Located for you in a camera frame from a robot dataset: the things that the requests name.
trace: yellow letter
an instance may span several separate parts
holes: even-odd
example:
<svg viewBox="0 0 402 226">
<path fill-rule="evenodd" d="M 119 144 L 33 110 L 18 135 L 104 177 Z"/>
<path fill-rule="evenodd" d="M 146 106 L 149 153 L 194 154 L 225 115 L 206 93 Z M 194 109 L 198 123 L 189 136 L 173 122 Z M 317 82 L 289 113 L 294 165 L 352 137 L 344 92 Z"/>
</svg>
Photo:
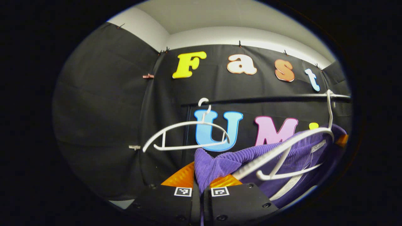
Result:
<svg viewBox="0 0 402 226">
<path fill-rule="evenodd" d="M 235 74 L 255 74 L 257 68 L 254 67 L 251 57 L 243 54 L 236 54 L 229 56 L 231 62 L 228 63 L 228 71 Z"/>
<path fill-rule="evenodd" d="M 177 56 L 180 60 L 178 61 L 177 71 L 173 73 L 173 78 L 188 78 L 193 72 L 189 71 L 189 67 L 193 70 L 198 68 L 200 64 L 200 58 L 207 58 L 207 54 L 204 51 L 195 53 L 182 53 Z"/>
</svg>

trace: purple corduroy fabric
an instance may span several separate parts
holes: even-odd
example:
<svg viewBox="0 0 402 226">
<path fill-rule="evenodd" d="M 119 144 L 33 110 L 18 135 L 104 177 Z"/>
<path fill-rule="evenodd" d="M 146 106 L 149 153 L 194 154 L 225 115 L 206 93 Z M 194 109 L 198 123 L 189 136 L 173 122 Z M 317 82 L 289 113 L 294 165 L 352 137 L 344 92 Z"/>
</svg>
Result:
<svg viewBox="0 0 402 226">
<path fill-rule="evenodd" d="M 305 131 L 298 132 L 294 134 L 293 136 L 297 136 Z M 335 140 L 339 138 L 340 135 L 346 134 L 345 130 L 340 128 L 339 126 L 333 124 L 332 125 L 332 132 L 334 133 Z M 317 151 L 310 153 L 311 148 L 314 145 L 317 145 L 320 143 L 322 140 L 326 139 L 325 145 L 323 145 L 320 149 Z M 330 149 L 326 148 L 328 144 L 332 142 L 332 138 L 330 137 L 329 134 L 324 134 L 324 133 L 318 133 L 311 135 L 307 138 L 304 138 L 294 144 L 285 160 L 283 163 L 282 167 L 279 169 L 277 174 L 282 174 L 282 173 L 291 173 L 295 171 L 300 171 L 304 168 L 312 167 L 316 165 L 317 163 L 322 162 L 322 156 L 324 153 L 324 150 Z M 196 179 L 199 185 L 200 193 L 203 193 L 204 189 L 210 185 L 210 183 L 218 178 L 218 177 L 225 177 L 226 175 L 233 173 L 236 171 L 238 168 L 240 168 L 242 165 L 250 162 L 251 160 L 261 156 L 264 153 L 267 153 L 268 151 L 272 150 L 273 148 L 277 147 L 280 145 L 282 142 L 275 143 L 275 144 L 264 144 L 264 145 L 259 145 L 259 146 L 253 146 L 250 148 L 246 148 L 237 152 L 226 152 L 223 153 L 216 158 L 212 158 L 205 150 L 202 148 L 199 148 L 195 152 L 195 174 L 196 174 Z M 279 161 L 280 157 L 282 154 L 265 164 L 264 166 L 260 167 L 258 170 L 262 170 L 263 173 L 269 174 L 272 169 L 275 167 L 276 163 Z M 317 172 L 319 169 L 315 169 L 309 173 L 305 173 L 303 177 L 298 181 L 298 183 L 292 188 L 295 189 L 298 187 L 300 184 L 303 183 L 303 181 L 306 180 L 306 177 L 308 175 L 313 175 L 314 172 Z M 283 187 L 289 180 L 290 178 L 285 178 L 285 179 L 277 179 L 277 180 L 270 180 L 270 181 L 261 181 L 259 180 L 256 175 L 256 171 L 250 173 L 246 177 L 244 177 L 241 182 L 242 183 L 255 183 L 267 197 L 271 197 L 274 195 L 281 187 Z M 274 204 L 278 203 L 286 203 L 287 199 L 292 199 L 293 197 L 289 197 L 288 193 L 283 195 L 281 198 L 278 198 L 277 200 L 274 201 Z"/>
</svg>

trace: clothes hanger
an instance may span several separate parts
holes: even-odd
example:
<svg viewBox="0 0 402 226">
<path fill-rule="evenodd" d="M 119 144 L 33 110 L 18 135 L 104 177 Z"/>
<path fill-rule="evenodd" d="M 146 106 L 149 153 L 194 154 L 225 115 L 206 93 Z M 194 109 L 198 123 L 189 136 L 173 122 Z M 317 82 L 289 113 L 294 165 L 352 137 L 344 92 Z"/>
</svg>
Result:
<svg viewBox="0 0 402 226">
<path fill-rule="evenodd" d="M 198 102 L 198 106 L 200 107 L 201 104 L 203 102 L 209 102 L 209 100 L 205 97 L 201 98 Z M 159 132 L 155 133 L 144 145 L 144 147 L 142 148 L 142 151 L 145 152 L 148 148 L 148 146 L 156 139 L 158 138 L 160 135 L 162 135 L 162 147 L 157 146 L 156 144 L 154 144 L 154 148 L 156 148 L 159 151 L 170 151 L 170 150 L 181 150 L 181 149 L 191 149 L 191 148 L 202 148 L 202 147 L 208 147 L 208 146 L 215 146 L 215 145 L 220 145 L 220 144 L 230 144 L 230 138 L 228 133 L 226 132 L 226 130 L 216 124 L 213 123 L 208 123 L 205 122 L 205 116 L 211 111 L 211 105 L 209 105 L 208 110 L 202 115 L 202 119 L 201 121 L 187 121 L 187 122 L 180 122 L 180 123 L 176 123 L 173 125 L 170 125 L 168 127 L 165 127 L 164 129 L 160 130 Z M 218 143 L 211 143 L 211 144 L 202 144 L 202 145 L 188 145 L 188 146 L 174 146 L 174 147 L 165 147 L 165 137 L 166 137 L 166 132 L 170 129 L 173 128 L 177 128 L 180 126 L 184 126 L 184 125 L 196 125 L 196 124 L 203 124 L 203 125 L 211 125 L 214 126 L 218 129 L 220 129 L 221 131 L 223 131 L 223 135 L 222 135 L 222 141 L 218 142 Z"/>
<path fill-rule="evenodd" d="M 278 174 L 278 175 L 276 174 L 278 172 L 279 168 L 284 163 L 287 155 L 289 154 L 291 147 L 298 141 L 300 141 L 304 138 L 307 138 L 316 133 L 326 133 L 326 134 L 331 135 L 332 142 L 334 143 L 334 134 L 332 133 L 332 130 L 331 130 L 333 117 L 332 117 L 332 109 L 331 109 L 331 101 L 330 101 L 330 97 L 331 97 L 331 95 L 334 95 L 334 93 L 331 90 L 328 90 L 326 92 L 326 95 L 327 95 L 328 112 L 329 112 L 328 128 L 320 127 L 320 128 L 306 131 L 300 135 L 294 136 L 294 137 L 284 141 L 281 145 L 275 147 L 270 152 L 267 152 L 267 153 L 261 155 L 260 157 L 254 159 L 253 161 L 251 161 L 248 164 L 246 164 L 245 166 L 243 166 L 242 168 L 238 169 L 235 173 L 232 174 L 232 176 L 234 176 L 237 180 L 241 180 L 248 174 L 254 172 L 256 169 L 260 168 L 267 162 L 274 159 L 276 156 L 280 155 L 282 152 L 284 153 L 284 155 L 279 159 L 279 162 L 275 165 L 274 169 L 271 171 L 271 173 L 269 175 L 265 175 L 261 170 L 258 170 L 256 172 L 256 175 L 260 180 L 267 181 L 267 180 L 276 180 L 276 179 L 294 177 L 294 176 L 298 176 L 298 175 L 307 173 L 307 172 L 312 171 L 312 170 L 316 169 L 317 167 L 319 167 L 322 163 L 317 164 L 313 167 L 301 170 L 301 171 L 293 172 L 293 173 L 284 173 L 284 174 Z"/>
</svg>

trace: letter u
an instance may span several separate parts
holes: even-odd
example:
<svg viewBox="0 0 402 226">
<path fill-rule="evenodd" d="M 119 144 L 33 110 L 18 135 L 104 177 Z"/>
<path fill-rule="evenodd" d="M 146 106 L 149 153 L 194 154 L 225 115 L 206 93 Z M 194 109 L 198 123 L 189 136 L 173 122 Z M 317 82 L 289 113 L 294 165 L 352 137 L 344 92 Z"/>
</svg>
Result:
<svg viewBox="0 0 402 226">
<path fill-rule="evenodd" d="M 202 120 L 202 115 L 207 110 L 196 110 L 194 112 L 194 116 L 197 118 L 197 121 Z M 213 120 L 218 117 L 216 111 L 210 111 L 205 116 L 205 122 L 213 123 Z M 223 152 L 231 149 L 237 140 L 237 132 L 239 128 L 239 121 L 243 119 L 243 114 L 237 111 L 227 111 L 224 113 L 224 118 L 228 121 L 228 127 L 226 132 L 230 138 L 230 144 L 220 144 L 216 146 L 208 146 L 204 147 L 205 150 L 212 152 Z M 199 145 L 203 144 L 211 144 L 211 143 L 219 143 L 221 141 L 215 141 L 212 139 L 212 126 L 211 125 L 202 125 L 197 124 L 197 128 L 195 129 L 195 140 Z"/>
</svg>

